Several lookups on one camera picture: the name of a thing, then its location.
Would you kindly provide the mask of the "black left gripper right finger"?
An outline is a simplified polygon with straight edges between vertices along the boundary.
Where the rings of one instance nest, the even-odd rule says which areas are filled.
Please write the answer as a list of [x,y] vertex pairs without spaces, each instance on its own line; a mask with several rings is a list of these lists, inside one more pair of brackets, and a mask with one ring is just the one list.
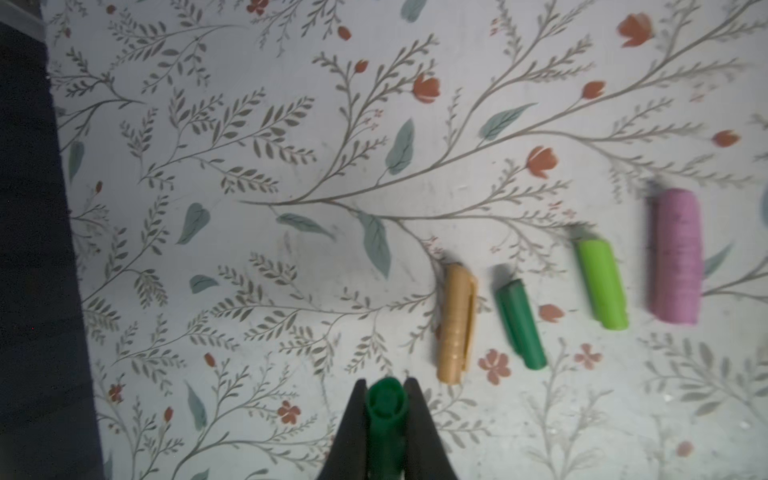
[[457,480],[418,381],[407,378],[404,389],[409,401],[404,478]]

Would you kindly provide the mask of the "purple pen cap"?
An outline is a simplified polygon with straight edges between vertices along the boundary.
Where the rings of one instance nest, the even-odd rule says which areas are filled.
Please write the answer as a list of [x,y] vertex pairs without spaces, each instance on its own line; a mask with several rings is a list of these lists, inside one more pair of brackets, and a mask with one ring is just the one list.
[[676,325],[698,323],[704,278],[702,215],[696,195],[663,191],[655,211],[652,312]]

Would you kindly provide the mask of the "dark green pen cap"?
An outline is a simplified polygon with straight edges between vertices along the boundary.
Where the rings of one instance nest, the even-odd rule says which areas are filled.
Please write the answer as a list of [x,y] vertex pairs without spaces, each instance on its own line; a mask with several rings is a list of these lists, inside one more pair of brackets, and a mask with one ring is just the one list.
[[547,366],[524,283],[512,280],[495,291],[495,300],[513,350],[529,370],[541,370]]
[[366,393],[368,419],[367,470],[369,479],[400,479],[406,453],[409,400],[393,377],[376,382]]

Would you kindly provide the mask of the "brown pen cap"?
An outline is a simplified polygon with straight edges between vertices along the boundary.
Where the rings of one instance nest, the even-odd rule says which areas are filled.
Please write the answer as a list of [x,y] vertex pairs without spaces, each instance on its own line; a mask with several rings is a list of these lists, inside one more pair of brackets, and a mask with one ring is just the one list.
[[459,385],[469,369],[474,338],[477,280],[458,263],[446,267],[438,347],[437,378]]

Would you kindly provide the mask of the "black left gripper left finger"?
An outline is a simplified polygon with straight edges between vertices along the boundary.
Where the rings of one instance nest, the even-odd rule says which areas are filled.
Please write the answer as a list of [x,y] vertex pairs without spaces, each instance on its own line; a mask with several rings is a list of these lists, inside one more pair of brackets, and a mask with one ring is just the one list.
[[344,415],[321,469],[318,480],[363,480],[367,478],[366,413],[367,382],[358,380],[349,397]]

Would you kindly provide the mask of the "light green pen cap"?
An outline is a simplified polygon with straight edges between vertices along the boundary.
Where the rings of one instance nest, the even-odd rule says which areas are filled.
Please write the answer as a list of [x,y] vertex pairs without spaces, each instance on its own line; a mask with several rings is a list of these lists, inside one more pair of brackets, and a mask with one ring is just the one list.
[[626,298],[611,245],[601,239],[581,240],[576,251],[595,318],[608,330],[626,330]]

